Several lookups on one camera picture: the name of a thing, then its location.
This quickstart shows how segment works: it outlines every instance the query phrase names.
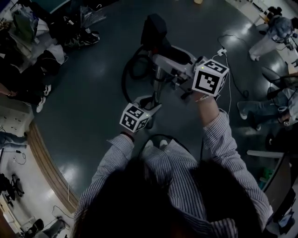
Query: bracelet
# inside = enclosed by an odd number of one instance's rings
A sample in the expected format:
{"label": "bracelet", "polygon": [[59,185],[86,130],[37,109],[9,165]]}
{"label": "bracelet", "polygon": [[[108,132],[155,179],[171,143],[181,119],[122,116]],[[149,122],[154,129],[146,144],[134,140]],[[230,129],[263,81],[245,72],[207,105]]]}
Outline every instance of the bracelet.
{"label": "bracelet", "polygon": [[128,133],[126,133],[126,132],[121,132],[120,134],[126,135],[127,137],[129,137],[132,140],[132,142],[135,141],[135,139],[131,135],[129,135]]}
{"label": "bracelet", "polygon": [[208,97],[210,97],[210,96],[207,95],[207,94],[205,94],[203,97],[201,97],[200,99],[198,99],[196,102],[204,101],[204,100],[207,99]]}

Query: white cabinet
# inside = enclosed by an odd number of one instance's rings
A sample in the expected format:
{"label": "white cabinet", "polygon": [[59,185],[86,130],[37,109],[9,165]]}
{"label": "white cabinet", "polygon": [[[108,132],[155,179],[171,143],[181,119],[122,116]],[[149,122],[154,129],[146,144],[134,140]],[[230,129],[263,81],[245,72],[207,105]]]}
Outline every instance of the white cabinet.
{"label": "white cabinet", "polygon": [[33,117],[31,106],[0,96],[0,127],[6,132],[23,136]]}

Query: white cube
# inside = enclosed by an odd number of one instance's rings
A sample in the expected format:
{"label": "white cube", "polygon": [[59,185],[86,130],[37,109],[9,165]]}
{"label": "white cube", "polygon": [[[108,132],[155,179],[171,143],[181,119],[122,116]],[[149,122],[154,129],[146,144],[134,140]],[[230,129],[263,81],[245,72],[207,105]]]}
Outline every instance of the white cube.
{"label": "white cube", "polygon": [[121,116],[120,125],[131,132],[144,128],[151,116],[139,107],[129,103]]}
{"label": "white cube", "polygon": [[196,68],[192,90],[217,96],[223,88],[229,68],[215,60],[208,60]]}

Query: equipment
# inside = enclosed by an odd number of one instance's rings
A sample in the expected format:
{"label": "equipment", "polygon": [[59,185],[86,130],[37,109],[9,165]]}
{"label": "equipment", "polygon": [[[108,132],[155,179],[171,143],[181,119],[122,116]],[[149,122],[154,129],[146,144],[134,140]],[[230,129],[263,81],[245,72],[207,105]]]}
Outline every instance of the equipment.
{"label": "equipment", "polygon": [[[159,99],[166,83],[170,82],[180,99],[187,102],[193,90],[217,96],[223,88],[229,72],[227,67],[214,60],[207,60],[203,56],[197,59],[191,53],[172,46],[167,40],[166,34],[165,21],[157,14],[149,15],[144,23],[141,38],[142,46],[136,51],[123,70],[122,91],[129,105],[122,114],[120,124],[132,132],[138,131],[146,125],[148,129],[153,126],[154,117],[152,116],[161,107]],[[141,51],[147,51],[147,54],[139,54]],[[148,61],[146,72],[142,75],[134,75],[134,64],[141,58]],[[128,72],[132,79],[142,79],[155,72],[153,95],[151,97],[142,97],[141,104],[135,101],[133,105],[137,109],[133,108],[133,110],[131,108],[132,100],[126,90],[126,75]],[[142,114],[142,118],[137,118],[136,110],[146,113],[148,117],[146,118]]]}

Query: white device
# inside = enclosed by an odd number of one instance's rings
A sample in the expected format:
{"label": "white device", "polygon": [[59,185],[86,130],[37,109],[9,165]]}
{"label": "white device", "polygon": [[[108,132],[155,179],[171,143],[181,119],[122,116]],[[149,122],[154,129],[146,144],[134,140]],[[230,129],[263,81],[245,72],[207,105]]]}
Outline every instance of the white device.
{"label": "white device", "polygon": [[196,67],[192,90],[217,96],[224,87],[229,68],[213,59]]}
{"label": "white device", "polygon": [[151,110],[146,110],[145,108],[140,108],[141,100],[150,98],[151,96],[138,97],[133,104],[129,103],[124,109],[120,125],[130,130],[131,132],[137,132],[143,129],[148,121],[152,119],[152,116],[161,108],[161,104],[152,108]]}

